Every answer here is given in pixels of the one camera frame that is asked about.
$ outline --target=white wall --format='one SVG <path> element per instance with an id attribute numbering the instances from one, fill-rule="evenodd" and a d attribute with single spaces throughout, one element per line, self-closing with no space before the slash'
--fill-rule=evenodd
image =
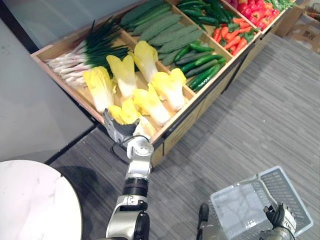
<path id="1" fill-rule="evenodd" d="M 0 161 L 45 162 L 90 126 L 0 19 Z"/>
<path id="2" fill-rule="evenodd" d="M 4 0 L 38 48 L 138 0 Z"/>

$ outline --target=carrot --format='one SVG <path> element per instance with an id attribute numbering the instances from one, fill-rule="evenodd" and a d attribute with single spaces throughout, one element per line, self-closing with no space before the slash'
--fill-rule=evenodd
<path id="1" fill-rule="evenodd" d="M 247 40 L 244 37 L 242 37 L 239 41 L 238 46 L 236 46 L 236 49 L 233 51 L 232 55 L 235 56 L 241 49 L 244 48 L 245 45 L 247 45 L 247 43 Z"/>
<path id="2" fill-rule="evenodd" d="M 252 26 L 249 26 L 249 27 L 246 27 L 246 28 L 242 28 L 242 29 L 239 29 L 239 34 L 243 34 L 243 33 L 249 33 L 252 29 Z"/>
<path id="3" fill-rule="evenodd" d="M 224 38 L 227 35 L 228 32 L 229 32 L 229 28 L 227 26 L 224 26 L 221 29 L 221 36 Z"/>
<path id="4" fill-rule="evenodd" d="M 213 32 L 213 34 L 212 34 L 212 37 L 213 37 L 214 40 L 217 41 L 217 39 L 218 39 L 218 37 L 219 37 L 219 35 L 220 35 L 220 32 L 221 32 L 221 29 L 220 29 L 219 27 L 217 27 L 217 28 L 214 30 L 214 32 Z"/>
<path id="5" fill-rule="evenodd" d="M 232 47 L 230 47 L 230 49 L 229 49 L 229 51 L 230 51 L 231 54 L 233 54 L 235 50 L 236 50 L 236 46 L 232 46 Z"/>
<path id="6" fill-rule="evenodd" d="M 227 45 L 224 46 L 224 49 L 229 49 L 231 48 L 232 46 L 238 44 L 241 40 L 241 37 L 240 36 L 236 36 L 234 37 L 230 42 L 228 42 Z"/>
<path id="7" fill-rule="evenodd" d="M 240 28 L 241 28 L 241 29 L 245 29 L 245 28 L 250 27 L 250 24 L 247 23 L 247 22 L 244 22 L 244 21 L 243 21 L 243 22 L 240 22 L 239 25 L 240 25 Z"/>
<path id="8" fill-rule="evenodd" d="M 220 43 L 221 39 L 222 39 L 222 36 L 221 36 L 221 31 L 220 31 L 220 34 L 219 34 L 218 37 L 216 38 L 216 41 L 217 41 L 218 43 Z"/>
<path id="9" fill-rule="evenodd" d="M 228 32 L 226 35 L 225 35 L 225 39 L 227 41 L 231 41 L 235 36 L 237 36 L 239 34 L 239 30 L 235 30 L 234 32 Z"/>
<path id="10" fill-rule="evenodd" d="M 233 18 L 232 21 L 236 24 L 240 24 L 240 23 L 243 23 L 245 22 L 245 20 L 243 18 Z"/>

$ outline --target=white plastic basket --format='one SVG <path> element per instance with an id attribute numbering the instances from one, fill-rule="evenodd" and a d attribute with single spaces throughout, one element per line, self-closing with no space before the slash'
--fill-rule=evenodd
<path id="1" fill-rule="evenodd" d="M 265 184 L 267 191 L 258 182 L 235 184 L 210 196 L 212 216 L 215 224 L 222 227 L 230 240 L 257 240 L 260 231 L 272 229 L 264 213 L 264 206 L 272 204 L 272 198 L 285 203 L 294 213 L 297 237 L 314 224 L 304 203 L 280 166 L 257 174 Z"/>

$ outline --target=gray carpet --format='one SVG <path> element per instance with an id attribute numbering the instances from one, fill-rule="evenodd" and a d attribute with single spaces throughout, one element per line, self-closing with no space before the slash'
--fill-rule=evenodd
<path id="1" fill-rule="evenodd" d="M 320 239 L 320 55 L 277 36 L 155 169 L 149 184 L 151 240 L 194 240 L 198 208 L 232 183 L 282 166 Z M 83 240 L 103 237 L 127 166 L 95 129 L 51 165 L 73 184 Z"/>

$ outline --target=white marble table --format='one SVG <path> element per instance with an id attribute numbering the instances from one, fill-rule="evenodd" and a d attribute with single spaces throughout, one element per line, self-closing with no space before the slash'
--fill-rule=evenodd
<path id="1" fill-rule="evenodd" d="M 0 162 L 0 240 L 80 240 L 78 197 L 52 167 L 29 160 Z"/>

